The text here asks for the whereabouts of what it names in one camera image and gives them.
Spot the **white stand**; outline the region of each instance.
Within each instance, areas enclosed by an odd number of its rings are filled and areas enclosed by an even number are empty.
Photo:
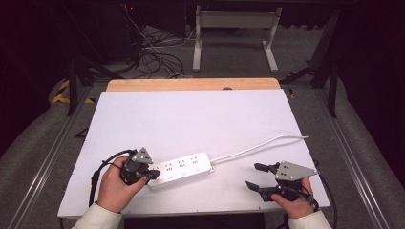
[[[193,71],[200,70],[202,55],[201,28],[270,28],[267,41],[263,41],[268,65],[273,73],[278,72],[271,44],[280,20],[282,8],[276,12],[232,12],[232,11],[201,11],[196,10],[196,44],[194,47]]]

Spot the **white table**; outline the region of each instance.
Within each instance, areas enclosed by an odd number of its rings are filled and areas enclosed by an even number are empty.
[[[101,160],[117,152],[146,147],[156,163],[199,152],[214,159],[277,135],[300,134],[281,89],[105,92],[58,215],[74,218],[85,213],[93,172]],[[216,171],[205,177],[158,190],[144,187],[122,213],[126,217],[151,217],[280,209],[274,202],[263,202],[245,182],[275,186],[273,174],[257,171],[253,165],[283,160],[314,168],[305,140],[279,139],[251,154],[216,164]],[[319,205],[330,206],[319,177],[310,181]]]

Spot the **white power strip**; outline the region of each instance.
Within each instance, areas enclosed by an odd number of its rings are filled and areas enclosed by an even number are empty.
[[[148,186],[152,190],[196,177],[202,177],[214,172],[206,153],[199,153],[159,164],[153,164],[150,166],[150,169],[160,171],[160,175],[157,179],[151,179],[148,182]]]

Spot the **hand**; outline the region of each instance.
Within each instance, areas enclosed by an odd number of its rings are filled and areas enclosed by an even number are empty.
[[[111,212],[119,213],[124,209],[132,197],[145,185],[147,177],[143,177],[137,183],[126,185],[119,177],[119,168],[127,157],[118,157],[110,165],[101,180],[98,193],[98,206]]]
[[[308,191],[311,195],[313,194],[308,177],[302,179],[302,185],[305,188],[303,188],[302,192],[306,193]],[[312,205],[302,198],[298,198],[295,201],[288,201],[277,194],[271,195],[271,198],[286,211],[290,219],[305,217],[314,212]]]

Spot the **white sleeve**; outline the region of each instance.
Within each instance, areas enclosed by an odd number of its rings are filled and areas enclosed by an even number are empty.
[[[110,212],[93,204],[72,229],[117,229],[122,214]]]
[[[298,219],[288,219],[288,226],[290,229],[330,229],[322,211]]]

